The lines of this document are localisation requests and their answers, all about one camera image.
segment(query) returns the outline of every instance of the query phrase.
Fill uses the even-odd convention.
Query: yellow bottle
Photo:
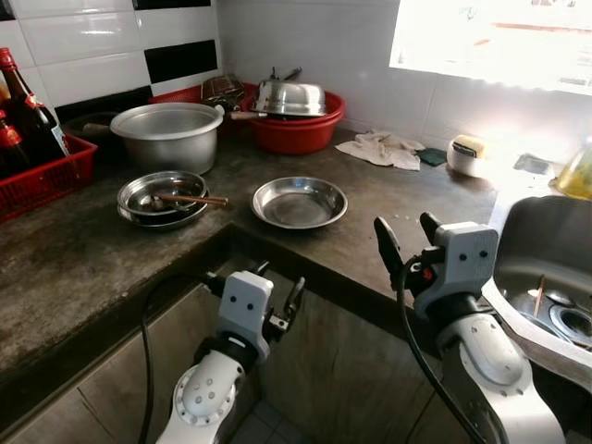
[[[565,166],[557,178],[557,189],[578,199],[592,199],[592,137]]]

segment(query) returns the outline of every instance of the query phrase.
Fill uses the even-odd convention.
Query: soy sauce bottle
[[[8,48],[0,48],[0,70],[10,92],[10,116],[32,163],[41,165],[70,155],[62,129],[23,80]]]
[[[6,120],[0,109],[0,176],[8,177],[32,167],[17,130]]]

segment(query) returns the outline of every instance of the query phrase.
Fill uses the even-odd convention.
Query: window
[[[401,0],[390,65],[592,95],[592,0]]]

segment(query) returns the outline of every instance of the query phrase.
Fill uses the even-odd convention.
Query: wooden utensil handle
[[[540,310],[540,303],[543,299],[543,291],[545,289],[545,275],[540,275],[540,280],[538,281],[538,295],[536,296],[535,302],[535,317],[538,317],[538,312]]]
[[[255,111],[232,111],[229,114],[232,120],[253,120],[255,118],[267,118],[267,113],[257,113]]]
[[[226,206],[228,204],[228,197],[192,197],[192,196],[177,196],[175,194],[155,194],[154,196],[166,201],[178,202],[197,202],[198,204],[212,204]]]

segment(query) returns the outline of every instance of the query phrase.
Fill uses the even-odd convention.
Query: chopstick
[[[540,280],[538,281],[538,295],[536,296],[536,302],[535,302],[535,317],[538,317],[538,312],[540,310],[540,302],[543,299],[544,287],[545,287],[545,275],[540,275]]]
[[[228,204],[228,197],[192,197],[192,196],[177,196],[176,194],[155,194],[155,197],[164,199],[166,201],[178,202],[197,202],[198,204],[212,204],[226,206]]]

